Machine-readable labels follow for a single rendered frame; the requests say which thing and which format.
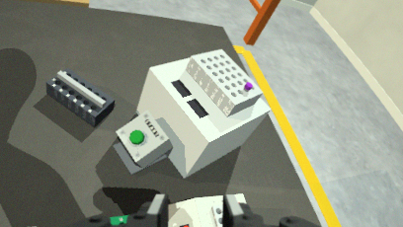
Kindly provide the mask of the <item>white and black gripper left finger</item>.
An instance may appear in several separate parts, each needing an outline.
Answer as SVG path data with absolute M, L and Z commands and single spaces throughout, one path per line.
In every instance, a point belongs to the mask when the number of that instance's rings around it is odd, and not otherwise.
M 145 212 L 145 213 L 144 213 Z M 111 225 L 111 218 L 94 215 L 66 227 L 168 227 L 168 194 L 156 194 L 153 201 L 141 205 L 137 213 L 128 215 L 125 224 Z

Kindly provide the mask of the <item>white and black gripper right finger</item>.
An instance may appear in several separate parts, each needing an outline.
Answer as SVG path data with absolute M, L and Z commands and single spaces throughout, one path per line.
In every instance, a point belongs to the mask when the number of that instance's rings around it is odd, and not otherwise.
M 279 226 L 267 225 L 261 215 L 247 212 L 252 212 L 250 206 L 245 202 L 238 202 L 235 194 L 223 195 L 222 227 L 321 227 L 296 216 L 281 218 Z

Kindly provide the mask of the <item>green tube rack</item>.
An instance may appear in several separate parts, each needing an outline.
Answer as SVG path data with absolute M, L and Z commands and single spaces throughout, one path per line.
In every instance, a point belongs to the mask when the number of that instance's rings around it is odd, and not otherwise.
M 110 217 L 111 218 L 111 224 L 112 225 L 120 225 L 126 223 L 128 215 L 125 216 L 117 216 L 117 217 Z

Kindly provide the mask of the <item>white benchtop mixer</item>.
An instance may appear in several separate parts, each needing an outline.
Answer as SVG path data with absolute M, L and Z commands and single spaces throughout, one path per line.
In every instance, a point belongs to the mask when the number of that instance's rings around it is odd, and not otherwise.
M 222 49 L 151 67 L 113 147 L 131 175 L 169 158 L 186 178 L 246 141 L 271 110 L 262 95 Z

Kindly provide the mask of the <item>grey rectangular block with rows of round holes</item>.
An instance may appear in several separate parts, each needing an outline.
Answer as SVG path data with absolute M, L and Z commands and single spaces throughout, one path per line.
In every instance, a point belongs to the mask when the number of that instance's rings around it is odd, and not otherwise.
M 115 104 L 115 99 L 69 68 L 46 82 L 46 93 L 93 127 L 114 109 Z

